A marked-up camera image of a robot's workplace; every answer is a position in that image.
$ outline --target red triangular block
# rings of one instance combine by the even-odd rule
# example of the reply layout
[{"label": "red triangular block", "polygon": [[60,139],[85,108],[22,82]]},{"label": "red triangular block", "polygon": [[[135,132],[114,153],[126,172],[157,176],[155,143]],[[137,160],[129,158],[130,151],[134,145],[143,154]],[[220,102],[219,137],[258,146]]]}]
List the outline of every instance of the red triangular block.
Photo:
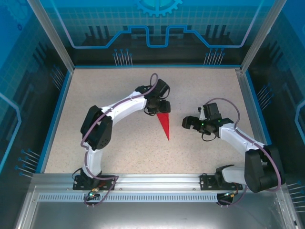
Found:
[{"label": "red triangular block", "polygon": [[167,136],[167,139],[170,140],[170,122],[168,113],[157,113],[157,116]]}]

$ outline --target enclosure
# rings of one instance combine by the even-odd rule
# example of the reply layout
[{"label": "enclosure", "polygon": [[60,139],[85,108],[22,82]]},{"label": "enclosure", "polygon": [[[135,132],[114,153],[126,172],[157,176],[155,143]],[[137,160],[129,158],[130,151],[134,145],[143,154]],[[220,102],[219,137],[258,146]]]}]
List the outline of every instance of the enclosure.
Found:
[{"label": "enclosure", "polygon": [[[305,2],[0,3],[1,228],[304,227]],[[153,73],[171,88],[169,139],[157,115],[118,122],[101,167],[119,178],[87,209],[88,190],[73,190],[72,179],[84,163],[86,114],[149,85]],[[205,174],[245,164],[232,142],[182,127],[215,97],[238,107],[238,128],[277,147],[280,190],[247,191],[226,206],[218,198],[235,186],[203,189]],[[217,104],[237,120],[234,107]]]}]

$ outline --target metal frame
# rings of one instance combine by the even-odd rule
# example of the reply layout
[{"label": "metal frame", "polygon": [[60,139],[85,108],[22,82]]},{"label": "metal frame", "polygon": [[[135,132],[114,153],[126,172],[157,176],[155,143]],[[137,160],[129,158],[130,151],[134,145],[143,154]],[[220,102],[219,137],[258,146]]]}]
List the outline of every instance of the metal frame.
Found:
[{"label": "metal frame", "polygon": [[[260,108],[255,104],[257,98],[251,91],[246,74],[241,73],[240,69],[236,69],[236,75],[252,126],[256,126],[253,129],[254,136],[266,143],[268,138],[264,134],[262,120],[257,112]],[[110,193],[106,202],[158,202],[150,199],[155,196],[161,197],[162,202],[216,202],[217,193],[228,192],[201,191],[199,174],[123,174],[119,176],[115,190]],[[82,202],[87,191],[72,190],[72,183],[71,174],[34,174],[16,228],[30,227],[38,202]],[[205,196],[208,198],[211,196],[211,199],[204,200]],[[286,228],[295,229],[293,219],[296,218],[296,215],[292,212],[293,205],[289,194],[286,195],[284,191],[280,190],[276,196],[278,199],[276,211],[281,215],[281,222]]]},{"label": "metal frame", "polygon": [[43,8],[42,4],[39,0],[27,0],[29,5],[31,6],[32,10],[34,11],[37,19],[39,20],[40,24],[42,25],[43,29],[47,33],[50,41],[52,42],[54,48],[56,49],[58,55],[62,59],[63,63],[65,64],[66,68],[69,72],[74,72],[74,64],[64,47],[63,43],[59,35],[57,34],[47,12]]},{"label": "metal frame", "polygon": [[275,0],[266,19],[264,20],[264,22],[261,26],[261,29],[258,31],[248,53],[246,54],[246,56],[241,64],[242,73],[245,73],[248,70],[252,60],[254,59],[259,48],[263,44],[266,36],[268,35],[269,31],[271,30],[271,27],[273,26],[275,20],[277,19],[278,15],[282,11],[282,8],[285,5],[286,1],[287,0]]},{"label": "metal frame", "polygon": [[[251,120],[253,133],[256,139],[264,143],[270,143],[268,136],[265,136],[265,124],[259,114],[260,108],[256,106],[255,95],[251,91],[251,86],[246,76],[246,70],[250,63],[255,57],[257,51],[262,45],[265,37],[279,15],[282,7],[286,0],[276,0],[272,6],[269,14],[267,15],[259,33],[257,34],[252,46],[250,47],[242,65],[241,69],[236,69],[238,81],[242,90],[242,94],[245,100],[246,108]],[[38,0],[28,0],[38,20],[45,29],[48,37],[53,43],[55,49],[59,53],[60,57],[64,61],[67,69],[73,73],[74,65],[66,52],[55,28],[53,27],[47,13]],[[75,195],[85,194],[84,191],[73,191],[71,189],[72,179],[71,174],[34,174],[29,191],[26,195],[19,220],[16,228],[30,228],[31,221],[34,217],[34,213],[37,207],[37,203],[44,201],[40,198],[41,194],[51,196],[54,201],[66,202],[66,198],[58,198],[59,195]],[[120,175],[117,181],[115,190],[111,192],[111,195],[127,195],[134,194],[135,196],[146,195],[146,194],[159,193],[160,195],[166,196],[168,194],[181,194],[190,195],[212,195],[221,193],[219,191],[201,191],[199,184],[199,175]],[[285,224],[286,228],[295,229],[294,219],[297,220],[293,204],[290,196],[286,189],[286,186],[277,192],[278,200],[278,212],[282,214],[282,223]]]}]

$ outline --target cable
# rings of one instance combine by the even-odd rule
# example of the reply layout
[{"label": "cable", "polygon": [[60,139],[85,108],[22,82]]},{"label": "cable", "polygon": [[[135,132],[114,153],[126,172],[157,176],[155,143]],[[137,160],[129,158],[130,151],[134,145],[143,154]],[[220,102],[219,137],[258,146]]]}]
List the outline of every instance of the cable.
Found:
[{"label": "cable", "polygon": [[81,170],[81,167],[78,168],[78,169],[76,169],[76,170],[74,171],[74,173],[72,173],[71,177],[72,177],[73,180],[74,180],[73,175],[76,174],[76,173],[77,173],[78,171],[80,171],[80,170]]},{"label": "cable", "polygon": [[214,101],[214,100],[224,100],[224,101],[227,101],[228,103],[230,103],[235,108],[235,110],[237,111],[237,115],[238,115],[238,118],[237,118],[237,120],[235,122],[235,125],[234,125],[234,129],[235,129],[236,133],[240,137],[242,137],[245,140],[249,141],[254,146],[258,147],[265,154],[265,156],[268,158],[268,160],[272,164],[272,167],[273,167],[273,169],[274,169],[274,171],[276,173],[277,187],[275,189],[267,189],[267,191],[269,191],[269,192],[276,192],[276,191],[278,191],[281,188],[282,179],[281,179],[280,172],[278,171],[278,168],[276,167],[276,164],[275,164],[274,160],[271,158],[271,156],[267,153],[267,151],[264,148],[262,148],[255,141],[252,141],[250,138],[248,138],[247,136],[243,135],[241,132],[238,131],[238,129],[236,129],[237,124],[239,123],[239,120],[240,120],[240,112],[239,112],[237,106],[234,103],[232,103],[230,100],[225,99],[225,98],[219,98],[219,97],[209,100],[208,102],[205,103],[205,105],[209,104],[211,101]]},{"label": "cable", "polygon": [[[119,179],[119,176],[117,176],[117,178],[114,179],[114,183],[110,186],[109,190],[107,191],[107,193],[105,194],[105,196],[100,200],[100,202],[98,202],[98,203],[96,203],[96,204],[92,204],[93,207],[94,207],[94,206],[100,205],[100,204],[107,198],[108,194],[109,194],[110,191],[113,189],[113,187],[115,186],[115,184],[116,184],[116,182],[117,182],[118,179]],[[87,202],[87,198],[88,198],[88,195],[85,196],[85,198],[84,198],[84,204],[88,206],[89,204],[88,204],[88,202]]]},{"label": "cable", "polygon": [[167,97],[170,95],[171,88],[168,87],[168,90],[167,90],[167,91],[168,91],[167,95],[166,95],[165,97],[161,97],[161,98],[160,98],[161,100],[167,99]]},{"label": "cable", "polygon": [[112,177],[107,177],[107,178],[102,178],[102,177],[97,177],[95,176],[88,168],[88,161],[87,161],[87,156],[88,156],[88,152],[89,152],[89,147],[88,146],[85,146],[84,145],[84,142],[87,140],[89,134],[91,133],[91,131],[93,130],[93,128],[109,113],[112,111],[112,109],[116,108],[118,105],[120,104],[123,104],[129,100],[132,100],[132,99],[136,99],[136,98],[139,98],[139,97],[142,97],[142,96],[145,96],[147,94],[149,94],[157,85],[158,83],[158,79],[159,79],[159,76],[157,73],[153,73],[150,77],[150,84],[152,83],[152,78],[156,76],[156,82],[154,83],[154,85],[148,90],[146,91],[145,93],[143,94],[139,94],[139,95],[136,95],[136,96],[132,96],[132,97],[128,97],[126,99],[123,99],[119,102],[117,102],[115,105],[113,105],[111,108],[109,108],[107,111],[105,111],[100,117],[98,117],[95,122],[91,125],[91,127],[89,128],[89,130],[87,131],[87,133],[84,135],[83,139],[81,140],[81,147],[85,148],[86,149],[86,153],[85,153],[85,160],[84,160],[84,163],[85,163],[85,168],[88,172],[88,174],[90,174],[90,176],[92,176],[93,178],[97,179],[97,180],[111,180],[111,179],[114,179],[114,183],[113,185],[110,187],[110,189],[108,190],[108,192],[106,193],[106,195],[104,196],[104,198],[99,202],[99,203],[102,203],[104,201],[104,199],[106,198],[106,196],[109,194],[110,190],[113,188],[113,186],[116,184],[116,181],[117,179],[119,178],[119,176],[112,176]]},{"label": "cable", "polygon": [[244,192],[243,192],[242,196],[241,196],[236,202],[234,202],[234,203],[230,203],[229,201],[225,201],[225,200],[220,200],[220,202],[229,203],[230,206],[234,206],[234,205],[238,204],[238,203],[245,197],[246,192],[247,192],[247,189],[248,189],[248,186],[246,185],[246,186],[244,187]]},{"label": "cable", "polygon": [[145,108],[144,108],[143,111],[144,111],[145,114],[147,114],[147,115],[149,115],[149,116],[155,116],[155,115],[156,115],[156,112],[146,112],[146,111],[145,111]]},{"label": "cable", "polygon": [[202,139],[203,141],[205,141],[205,142],[211,142],[211,141],[213,141],[213,140],[216,138],[216,135],[215,135],[215,137],[214,137],[213,139],[205,140],[205,139],[203,139],[203,135],[204,135],[204,133],[202,133],[201,139]]}]

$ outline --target speckled tabletop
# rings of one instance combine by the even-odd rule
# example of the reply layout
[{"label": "speckled tabletop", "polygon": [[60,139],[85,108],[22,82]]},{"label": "speckled tabletop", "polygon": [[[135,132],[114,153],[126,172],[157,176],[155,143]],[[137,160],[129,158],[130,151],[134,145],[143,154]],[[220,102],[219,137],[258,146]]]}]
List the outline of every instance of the speckled tabletop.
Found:
[{"label": "speckled tabletop", "polygon": [[[234,102],[240,110],[239,127],[253,136],[235,69],[139,68],[76,69],[61,114],[45,173],[72,173],[83,164],[80,128],[88,109],[113,104],[140,85],[148,85],[152,73],[171,87],[170,141],[156,116],[143,111],[122,119],[112,130],[104,149],[103,173],[197,174],[213,173],[220,166],[243,164],[243,157],[220,139],[204,142],[195,130],[182,128],[188,115],[214,97]],[[217,101],[220,113],[237,119],[234,108]]]}]

